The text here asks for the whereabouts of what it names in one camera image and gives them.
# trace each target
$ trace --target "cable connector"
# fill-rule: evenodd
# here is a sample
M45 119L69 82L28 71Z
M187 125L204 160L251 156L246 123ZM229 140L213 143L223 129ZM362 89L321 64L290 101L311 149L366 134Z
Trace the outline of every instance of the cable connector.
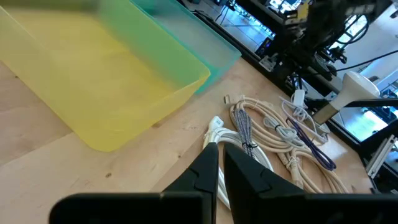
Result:
M304 105L304 99L305 99L305 90L294 91L294 98L293 98L294 106L302 108Z
M291 156L289 158L289 163L286 165L286 168L289 169L289 167L294 185L300 187L301 189L304 189L304 182L299 171L299 161L295 157Z
M242 100L243 95L226 95L224 96L224 104L227 106L234 106L236 103Z
M224 121L219 116L215 116L213 119L211 119L209 123L208 131L214 131L215 129L222 128L223 126L224 126Z

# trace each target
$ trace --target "plastic bin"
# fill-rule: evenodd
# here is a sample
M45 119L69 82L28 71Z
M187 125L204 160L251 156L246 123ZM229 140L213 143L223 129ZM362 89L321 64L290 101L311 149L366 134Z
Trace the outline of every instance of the plastic bin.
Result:
M129 0L0 6L0 60L99 151L182 106L210 75Z
M176 0L131 1L209 68L211 75L197 93L221 78L240 58L240 51Z

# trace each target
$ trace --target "green plastic bin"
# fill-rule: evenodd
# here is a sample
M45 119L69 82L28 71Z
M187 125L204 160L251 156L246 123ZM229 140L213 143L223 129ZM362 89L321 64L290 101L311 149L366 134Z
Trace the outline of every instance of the green plastic bin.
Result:
M220 79L240 58L240 51L176 0L131 1L209 68L211 75L197 93Z

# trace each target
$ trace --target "window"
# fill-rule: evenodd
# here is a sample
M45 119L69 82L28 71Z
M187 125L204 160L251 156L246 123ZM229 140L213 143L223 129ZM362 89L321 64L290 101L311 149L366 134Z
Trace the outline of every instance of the window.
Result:
M335 47L345 48L353 40L358 39L358 37L364 35L363 32L366 31L366 26L368 25L368 20L366 16L349 16L346 20L346 30L345 33L335 42L329 49Z

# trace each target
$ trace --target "white lamp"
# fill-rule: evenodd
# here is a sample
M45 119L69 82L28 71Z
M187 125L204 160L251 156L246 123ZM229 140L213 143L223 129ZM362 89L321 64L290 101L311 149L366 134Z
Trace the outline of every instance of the white lamp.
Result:
M339 95L316 112L312 118L318 124L323 124L352 101L371 100L379 95L379 89L367 78L356 72L347 72L343 79L343 89Z

